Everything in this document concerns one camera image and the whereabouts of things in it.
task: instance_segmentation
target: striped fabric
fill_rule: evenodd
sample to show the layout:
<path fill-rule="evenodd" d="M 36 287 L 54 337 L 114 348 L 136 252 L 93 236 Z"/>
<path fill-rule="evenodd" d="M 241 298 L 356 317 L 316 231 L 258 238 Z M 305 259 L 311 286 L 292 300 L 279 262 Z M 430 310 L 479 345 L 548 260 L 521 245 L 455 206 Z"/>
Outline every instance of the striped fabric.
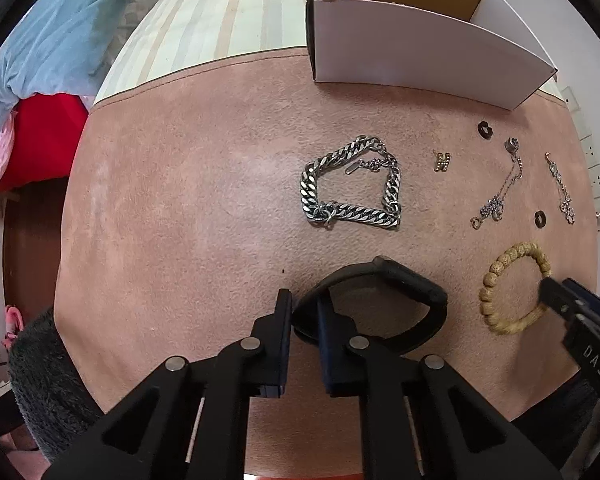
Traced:
<path fill-rule="evenodd" d="M 305 45 L 304 0 L 159 0 L 116 57 L 96 102 L 215 59 Z"/>

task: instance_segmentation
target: silver chain bracelet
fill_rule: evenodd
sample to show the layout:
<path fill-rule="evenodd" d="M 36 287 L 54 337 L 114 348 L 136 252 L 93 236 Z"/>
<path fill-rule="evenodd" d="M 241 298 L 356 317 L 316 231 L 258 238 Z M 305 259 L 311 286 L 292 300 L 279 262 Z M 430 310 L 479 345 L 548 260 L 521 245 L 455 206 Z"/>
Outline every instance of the silver chain bracelet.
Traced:
<path fill-rule="evenodd" d="M 546 159 L 546 163 L 549 165 L 549 171 L 556 181 L 558 185 L 558 195 L 560 196 L 560 211 L 567 219 L 568 224 L 573 224 L 576 221 L 576 213 L 571 206 L 571 196 L 567 192 L 567 188 L 564 187 L 564 183 L 562 182 L 562 175 L 558 171 L 557 164 L 549 158 L 551 153 L 545 153 L 544 158 Z"/>
<path fill-rule="evenodd" d="M 365 152 L 376 152 L 382 158 L 357 160 L 345 170 L 345 173 L 351 174 L 358 168 L 365 168 L 376 173 L 380 171 L 380 168 L 388 168 L 389 175 L 386 178 L 382 199 L 383 209 L 340 203 L 335 200 L 320 202 L 318 200 L 318 177 L 333 168 L 344 166 L 352 158 Z M 304 167 L 300 178 L 300 195 L 304 214 L 309 222 L 324 227 L 328 227 L 333 220 L 337 219 L 375 225 L 384 229 L 397 228 L 400 225 L 402 211 L 402 206 L 398 201 L 399 193 L 400 168 L 398 161 L 386 150 L 384 142 L 373 136 L 358 136 L 356 140 L 336 152 L 327 153 L 325 156 L 309 162 Z"/>
<path fill-rule="evenodd" d="M 511 155 L 513 166 L 511 167 L 511 171 L 509 171 L 509 174 L 502 184 L 498 194 L 487 200 L 487 203 L 480 208 L 479 216 L 474 216 L 471 218 L 471 226 L 474 229 L 480 229 L 482 222 L 484 222 L 489 216 L 493 218 L 494 222 L 499 222 L 502 220 L 502 214 L 504 212 L 504 197 L 506 196 L 509 188 L 513 186 L 517 180 L 522 178 L 522 160 L 518 156 L 519 146 L 518 140 L 515 137 L 509 137 L 509 139 L 507 139 L 504 143 L 505 149 L 509 152 L 509 155 Z M 511 175 L 513 175 L 516 165 L 518 166 L 518 174 L 512 177 Z"/>

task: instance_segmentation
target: wooden floor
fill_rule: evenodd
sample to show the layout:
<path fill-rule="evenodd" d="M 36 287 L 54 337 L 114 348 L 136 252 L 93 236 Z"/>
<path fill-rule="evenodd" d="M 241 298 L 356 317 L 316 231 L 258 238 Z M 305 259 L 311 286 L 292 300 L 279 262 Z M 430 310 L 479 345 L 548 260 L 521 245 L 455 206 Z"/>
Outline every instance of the wooden floor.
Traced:
<path fill-rule="evenodd" d="M 60 225 L 67 178 L 23 186 L 4 215 L 4 299 L 27 323 L 53 304 L 60 263 Z"/>

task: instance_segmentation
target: jewelry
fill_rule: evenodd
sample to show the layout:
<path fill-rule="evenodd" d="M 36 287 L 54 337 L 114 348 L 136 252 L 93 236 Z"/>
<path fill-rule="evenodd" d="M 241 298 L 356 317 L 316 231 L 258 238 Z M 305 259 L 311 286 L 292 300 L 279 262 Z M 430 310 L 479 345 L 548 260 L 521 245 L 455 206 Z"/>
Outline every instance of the jewelry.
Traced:
<path fill-rule="evenodd" d="M 546 225 L 546 215 L 544 214 L 544 211 L 536 211 L 534 221 L 536 222 L 536 227 L 542 229 Z"/>
<path fill-rule="evenodd" d="M 445 153 L 442 155 L 442 152 L 437 152 L 433 150 L 433 154 L 436 156 L 436 167 L 433 171 L 446 171 L 449 167 L 449 161 L 451 160 L 451 154 Z"/>
<path fill-rule="evenodd" d="M 493 130 L 491 129 L 487 121 L 480 121 L 478 123 L 478 133 L 482 136 L 483 139 L 489 140 L 493 135 Z"/>
<path fill-rule="evenodd" d="M 522 178 L 522 160 L 518 156 L 518 148 L 519 148 L 518 140 L 515 137 L 509 137 L 504 143 L 505 149 L 511 155 L 511 161 L 513 162 L 513 166 L 511 167 L 511 171 L 507 175 L 504 184 L 500 188 L 500 191 L 497 195 L 494 195 L 493 198 L 490 198 L 487 203 L 480 208 L 480 215 L 474 216 L 471 218 L 471 227 L 474 229 L 480 229 L 482 222 L 484 222 L 489 216 L 493 218 L 494 222 L 499 222 L 502 220 L 502 213 L 504 211 L 504 197 L 509 191 L 509 188 L 513 186 L 517 180 Z M 518 174 L 513 175 L 513 171 L 516 169 L 516 165 L 518 166 Z"/>
<path fill-rule="evenodd" d="M 520 319 L 510 320 L 500 317 L 500 314 L 496 312 L 493 306 L 493 289 L 496 286 L 498 277 L 509 267 L 509 264 L 524 256 L 531 256 L 536 261 L 543 278 L 551 275 L 551 265 L 547 261 L 544 251 L 538 247 L 538 244 L 524 242 L 514 245 L 498 256 L 482 280 L 484 287 L 478 293 L 478 297 L 480 298 L 480 313 L 484 317 L 484 322 L 488 325 L 489 330 L 498 335 L 522 332 L 525 328 L 528 328 L 540 319 L 546 311 L 546 305 L 538 303 L 528 314 L 525 314 Z"/>
<path fill-rule="evenodd" d="M 376 173 L 380 171 L 380 168 L 388 168 L 389 175 L 386 178 L 382 199 L 383 209 L 345 204 L 333 200 L 320 202 L 318 200 L 318 177 L 328 170 L 343 166 L 352 158 L 367 151 L 376 152 L 382 158 L 359 159 L 351 164 L 345 173 L 351 174 L 358 168 L 365 168 Z M 325 156 L 309 162 L 300 177 L 300 195 L 306 219 L 324 227 L 328 227 L 331 221 L 337 219 L 375 225 L 385 229 L 397 228 L 400 225 L 402 212 L 402 206 L 398 201 L 399 193 L 400 168 L 398 161 L 386 150 L 384 142 L 373 136 L 357 136 L 356 140 L 336 152 L 327 153 Z"/>
<path fill-rule="evenodd" d="M 573 207 L 571 206 L 571 197 L 567 192 L 567 188 L 564 187 L 564 184 L 562 182 L 562 175 L 558 171 L 558 166 L 554 161 L 552 161 L 549 158 L 549 155 L 551 155 L 551 153 L 545 153 L 544 158 L 546 159 L 547 164 L 549 165 L 549 171 L 551 171 L 551 174 L 554 176 L 554 179 L 558 185 L 558 195 L 560 196 L 560 211 L 567 219 L 567 223 L 573 224 L 576 221 L 576 213 L 573 210 Z"/>

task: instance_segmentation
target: white box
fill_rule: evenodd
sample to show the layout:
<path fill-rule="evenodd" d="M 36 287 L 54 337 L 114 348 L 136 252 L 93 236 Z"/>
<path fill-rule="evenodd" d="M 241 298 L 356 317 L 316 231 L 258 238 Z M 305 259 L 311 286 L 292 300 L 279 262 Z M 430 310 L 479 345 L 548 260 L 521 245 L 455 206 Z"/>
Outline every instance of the white box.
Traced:
<path fill-rule="evenodd" d="M 557 69 L 505 0 L 307 0 L 317 82 L 407 86 L 513 110 Z"/>

